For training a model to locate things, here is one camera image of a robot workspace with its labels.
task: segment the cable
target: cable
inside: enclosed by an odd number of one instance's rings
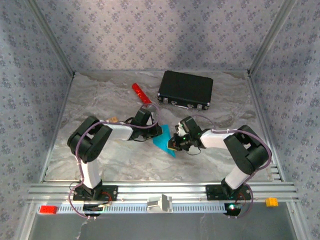
[[[269,146],[267,144],[265,144],[264,141],[262,141],[262,139],[254,134],[252,134],[251,132],[247,132],[247,131],[242,131],[242,130],[238,130],[238,129],[232,129],[232,130],[215,130],[215,129],[211,129],[211,132],[213,134],[233,134],[233,133],[240,133],[240,134],[245,134],[249,137],[252,137],[254,138],[255,140],[259,141],[261,143],[261,145],[265,148],[266,152],[268,153],[268,160],[266,161],[266,164],[261,166],[260,168],[258,168],[253,174],[251,174],[250,177],[248,177],[246,179],[245,182],[249,181],[255,174],[256,172],[262,170],[262,169],[265,169],[269,166],[269,164],[271,163],[272,161],[272,153],[271,153],[271,150],[269,148]]]
[[[143,142],[147,141],[147,139],[144,139],[144,140],[132,139],[132,140],[135,141],[135,142],[139,142],[139,143],[143,143]]]
[[[196,156],[196,155],[199,155],[201,153],[201,149],[200,147],[198,147],[198,149],[200,150],[200,152],[196,153],[196,154],[190,154],[188,151],[186,151],[186,153],[190,156]]]
[[[199,118],[203,118],[203,119],[206,119],[206,120],[208,120],[211,124],[212,124],[212,127],[215,129],[216,128],[216,125],[214,124],[214,122],[210,119],[210,118],[208,118],[208,117],[206,117],[206,116],[203,116],[203,115],[192,115],[191,116],[192,118],[193,117],[199,117]]]
[[[111,197],[111,195],[110,195],[108,192],[106,192],[106,191],[103,191],[102,194],[108,196],[108,201],[103,202],[103,203],[98,203],[98,204],[95,204],[95,205],[91,205],[91,206],[90,206],[91,208],[96,208],[96,207],[99,207],[99,206],[102,206],[102,205],[106,205],[106,204],[109,204],[109,203],[112,204],[112,197]]]
[[[247,188],[248,188],[249,191],[250,191],[251,202],[250,202],[250,204],[249,204],[249,207],[247,208],[247,210],[246,210],[243,214],[241,214],[241,215],[239,215],[239,216],[228,216],[229,219],[240,219],[240,218],[245,217],[245,216],[251,211],[251,209],[252,209],[252,207],[253,207],[253,205],[254,205],[254,193],[252,192],[251,187],[250,187],[247,183],[244,183],[243,185],[244,185],[244,186],[247,186]]]
[[[242,199],[244,200],[244,204],[242,205],[242,207],[244,207],[246,205],[246,197],[241,192],[238,194],[238,197],[235,200],[234,204],[236,204],[240,200],[239,197],[242,197]]]
[[[79,183],[79,181],[73,181],[73,182],[71,182],[70,185],[69,185],[70,191],[72,190],[72,189],[71,189],[71,185],[72,185],[72,184],[78,184],[78,183]]]
[[[129,124],[132,119],[134,119],[134,117],[129,117],[127,120],[124,121],[124,123]]]
[[[85,136],[92,130],[94,129],[96,126],[98,125],[101,125],[101,124],[108,124],[108,125],[122,125],[122,126],[128,126],[128,127],[132,127],[132,128],[137,128],[137,129],[149,129],[149,128],[152,128],[154,127],[160,120],[161,118],[161,111],[159,109],[159,107],[157,105],[154,105],[152,103],[147,103],[147,104],[143,104],[142,107],[145,107],[145,106],[148,106],[148,105],[151,105],[151,106],[154,106],[156,108],[156,111],[158,113],[158,119],[151,125],[148,125],[148,126],[137,126],[137,125],[132,125],[132,124],[129,124],[129,123],[124,123],[124,122],[109,122],[109,121],[99,121],[95,124],[93,124],[92,126],[90,126],[85,132],[84,134],[80,137],[76,147],[75,147],[75,159],[77,161],[77,165],[79,167],[79,171],[80,171],[80,176],[81,176],[81,182],[79,184],[77,184],[76,186],[74,186],[69,194],[68,194],[68,202],[70,203],[72,209],[75,211],[75,213],[77,215],[79,215],[80,217],[82,218],[86,218],[86,219],[89,219],[90,216],[86,216],[82,213],[80,213],[76,208],[75,206],[72,204],[71,202],[71,194],[75,192],[75,189],[78,188],[78,187],[81,187],[83,184],[84,184],[84,181],[85,181],[85,176],[84,176],[84,172],[83,172],[83,169],[82,169],[82,166],[81,166],[81,158],[79,157],[79,147],[82,143],[82,141],[84,140]]]

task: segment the aluminum rail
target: aluminum rail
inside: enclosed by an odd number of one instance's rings
[[[51,182],[30,186],[27,201],[36,204],[65,203],[72,182]],[[229,203],[231,201],[207,201],[206,185],[219,185],[220,182],[105,182],[103,185],[117,185],[117,203],[145,203],[148,198],[165,194],[172,197],[173,203]],[[266,198],[277,198],[278,202],[298,202],[293,182],[250,182],[255,202]]]

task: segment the red stick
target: red stick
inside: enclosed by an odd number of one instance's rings
[[[142,89],[139,87],[138,84],[134,83],[132,84],[132,89],[135,91],[135,93],[138,95],[138,97],[141,99],[141,101],[144,104],[151,104],[152,102],[148,98],[148,96],[142,91]]]

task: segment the blue cloth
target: blue cloth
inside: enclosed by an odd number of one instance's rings
[[[152,139],[153,144],[175,158],[176,157],[175,151],[168,148],[168,141],[171,139],[169,126],[162,125],[161,128],[162,128],[162,134]]]

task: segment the aluminum frame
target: aluminum frame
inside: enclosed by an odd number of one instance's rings
[[[292,8],[296,4],[297,0],[284,0],[281,8],[279,9],[268,33],[265,35],[265,38],[257,51],[256,55],[254,56],[254,59],[252,60],[251,66],[250,66],[250,73],[253,75],[256,74],[259,66],[265,59],[265,56],[267,55],[270,47],[274,43],[276,37],[278,36],[278,33],[282,29],[287,17],[289,16]]]
[[[27,197],[25,214],[22,216],[22,225],[16,232],[17,240],[27,240],[31,232],[39,205],[59,205],[67,204],[67,197],[70,191],[70,184],[73,182],[46,182],[32,184]],[[233,201],[207,201],[206,185],[219,185],[220,182],[105,182],[103,185],[118,185],[117,201],[112,206],[132,206],[132,204],[144,204],[147,206],[147,199],[166,194],[172,197],[172,204],[184,204],[184,206],[194,206],[199,204],[217,205],[230,203]],[[292,182],[250,182],[253,191],[254,203],[264,202],[266,198],[277,198],[279,202],[296,205],[299,201],[295,186]],[[306,239],[302,231],[297,231],[295,222],[292,221],[298,239]]]
[[[261,109],[261,102],[257,97],[257,89],[249,76],[245,77],[257,112],[258,121],[262,127],[262,133],[265,141],[270,146],[273,154],[271,165],[271,174],[273,181],[249,182],[253,190],[254,202],[264,202],[265,198],[276,197],[279,202],[286,202],[291,221],[298,239],[310,239],[310,232],[305,217],[302,212],[301,204],[292,182],[285,182],[284,172],[279,162],[279,156],[272,144],[272,135],[266,124],[266,116]],[[68,99],[70,88],[65,96],[63,109]],[[54,146],[57,133],[61,124],[63,111],[61,111],[58,124],[52,139],[50,151],[46,157],[45,165],[41,174],[40,184],[33,184],[30,187],[28,196],[28,205],[25,207],[25,216],[22,225],[18,228],[16,239],[28,239],[33,221],[37,214],[39,204],[66,204],[67,194],[71,181],[45,181],[47,164],[50,160],[51,150]],[[209,203],[206,198],[205,185],[220,184],[220,182],[105,182],[104,185],[118,185],[118,201],[115,205],[129,205],[145,203],[149,197],[156,197],[160,194],[167,194],[172,197],[173,203],[198,204]]]
[[[52,50],[55,52],[56,57],[61,62],[61,65],[66,73],[70,76],[73,76],[73,69],[70,65],[67,56],[65,55],[64,51],[61,49],[54,32],[51,30],[50,26],[48,25],[46,18],[44,17],[43,13],[41,12],[40,7],[38,6],[35,0],[24,0],[26,6],[31,11],[35,21],[39,24],[40,29],[42,30],[44,36],[46,37],[48,43],[51,45]]]

